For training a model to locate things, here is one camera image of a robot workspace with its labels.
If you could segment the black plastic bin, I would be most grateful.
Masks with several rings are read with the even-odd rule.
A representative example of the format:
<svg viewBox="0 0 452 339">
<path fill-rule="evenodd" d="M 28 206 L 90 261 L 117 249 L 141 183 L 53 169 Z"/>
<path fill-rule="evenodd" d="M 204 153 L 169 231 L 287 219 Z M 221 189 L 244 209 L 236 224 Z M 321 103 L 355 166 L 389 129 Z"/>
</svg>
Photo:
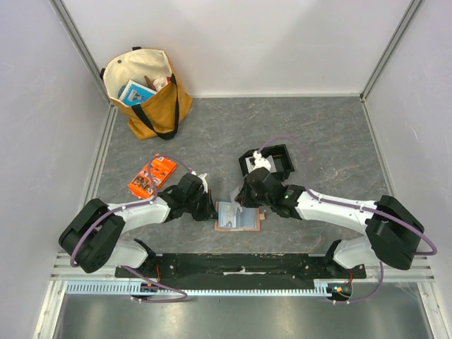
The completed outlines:
<svg viewBox="0 0 452 339">
<path fill-rule="evenodd" d="M 245 158 L 253 156 L 255 150 L 248 150 L 239 158 L 239 166 L 242 171 L 242 176 L 245 177 L 249 173 L 247 172 Z M 266 146 L 261 151 L 264 156 L 271 163 L 270 173 L 280 181 L 285 181 L 289 178 L 290 174 L 295 171 L 294 165 L 290 158 L 287 146 L 285 144 Z"/>
</svg>

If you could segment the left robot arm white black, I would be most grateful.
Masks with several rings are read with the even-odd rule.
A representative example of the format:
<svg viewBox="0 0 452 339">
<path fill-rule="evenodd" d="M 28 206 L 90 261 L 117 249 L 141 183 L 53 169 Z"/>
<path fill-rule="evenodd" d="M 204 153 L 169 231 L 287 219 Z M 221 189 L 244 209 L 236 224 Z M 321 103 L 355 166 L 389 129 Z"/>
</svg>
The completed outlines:
<svg viewBox="0 0 452 339">
<path fill-rule="evenodd" d="M 163 224 L 187 213 L 195 221 L 216 220 L 207 174 L 187 172 L 150 200 L 106 204 L 94 198 L 80 210 L 59 237 L 59 246 L 70 256 L 70 265 L 94 273 L 105 265 L 125 263 L 145 278 L 155 271 L 155 259 L 148 245 L 136 240 L 120 244 L 126 232 L 145 225 Z"/>
</svg>

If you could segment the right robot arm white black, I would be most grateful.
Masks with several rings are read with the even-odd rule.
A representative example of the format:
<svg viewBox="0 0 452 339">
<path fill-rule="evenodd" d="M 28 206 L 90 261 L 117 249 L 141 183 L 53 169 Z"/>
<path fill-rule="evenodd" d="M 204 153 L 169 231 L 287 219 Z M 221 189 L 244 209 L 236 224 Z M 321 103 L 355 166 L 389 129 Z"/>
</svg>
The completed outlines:
<svg viewBox="0 0 452 339">
<path fill-rule="evenodd" d="M 327 222 L 358 232 L 356 239 L 331 245 L 332 255 L 323 260 L 323 269 L 332 278 L 379 261 L 409 270 L 424 233 L 422 224 L 392 196 L 354 201 L 323 195 L 300 185 L 286 185 L 264 167 L 245 176 L 234 202 L 243 208 L 266 206 L 282 218 Z"/>
</svg>

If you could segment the brown leather card holder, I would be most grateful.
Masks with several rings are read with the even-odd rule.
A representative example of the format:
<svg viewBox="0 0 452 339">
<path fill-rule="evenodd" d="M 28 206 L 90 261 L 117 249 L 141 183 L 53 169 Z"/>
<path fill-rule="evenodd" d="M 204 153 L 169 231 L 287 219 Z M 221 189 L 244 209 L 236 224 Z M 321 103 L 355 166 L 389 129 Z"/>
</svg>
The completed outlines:
<svg viewBox="0 0 452 339">
<path fill-rule="evenodd" d="M 261 222 L 266 219 L 266 214 L 259 208 L 243 208 L 242 212 L 237 214 L 237 226 L 233 229 L 220 229 L 218 220 L 215 221 L 214 230 L 217 232 L 259 232 Z"/>
</svg>

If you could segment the silver credit card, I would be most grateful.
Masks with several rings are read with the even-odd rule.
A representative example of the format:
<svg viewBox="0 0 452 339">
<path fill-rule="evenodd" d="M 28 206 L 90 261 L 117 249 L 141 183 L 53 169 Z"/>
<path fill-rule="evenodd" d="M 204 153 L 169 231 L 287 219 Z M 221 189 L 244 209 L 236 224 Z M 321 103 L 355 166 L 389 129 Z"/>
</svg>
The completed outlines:
<svg viewBox="0 0 452 339">
<path fill-rule="evenodd" d="M 233 229 L 237 226 L 237 215 L 234 205 L 230 202 L 218 203 L 218 227 L 220 229 Z"/>
</svg>

